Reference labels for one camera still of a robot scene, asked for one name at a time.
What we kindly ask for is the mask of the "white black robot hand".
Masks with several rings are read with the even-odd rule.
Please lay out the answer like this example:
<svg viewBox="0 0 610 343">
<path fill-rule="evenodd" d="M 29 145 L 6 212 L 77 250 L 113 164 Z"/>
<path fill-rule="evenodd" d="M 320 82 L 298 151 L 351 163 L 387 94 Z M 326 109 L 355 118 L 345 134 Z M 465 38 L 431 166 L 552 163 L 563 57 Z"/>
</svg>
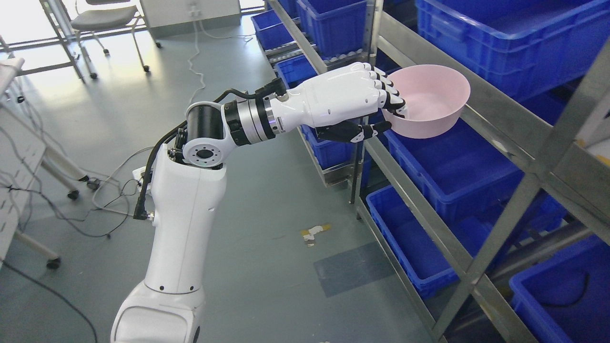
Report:
<svg viewBox="0 0 610 343">
<path fill-rule="evenodd" d="M 355 119 L 379 109 L 405 119 L 408 106 L 386 72 L 355 62 L 310 78 L 270 102 L 273 130 L 318 128 L 322 140 L 357 143 L 391 128 L 391 123 L 357 124 Z"/>
</svg>

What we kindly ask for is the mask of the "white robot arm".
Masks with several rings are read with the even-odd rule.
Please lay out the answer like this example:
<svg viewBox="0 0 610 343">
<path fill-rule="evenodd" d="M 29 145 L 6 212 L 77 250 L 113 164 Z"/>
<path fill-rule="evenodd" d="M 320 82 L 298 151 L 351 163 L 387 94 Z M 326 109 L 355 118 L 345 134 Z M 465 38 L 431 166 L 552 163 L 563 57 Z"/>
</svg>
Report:
<svg viewBox="0 0 610 343">
<path fill-rule="evenodd" d="M 275 138 L 270 96 L 287 98 L 276 78 L 252 95 L 234 89 L 191 104 L 185 122 L 160 139 L 144 169 L 133 217 L 155 227 L 150 263 L 120 306 L 112 343 L 195 343 L 205 293 L 204 260 L 227 171 L 237 146 Z"/>
</svg>

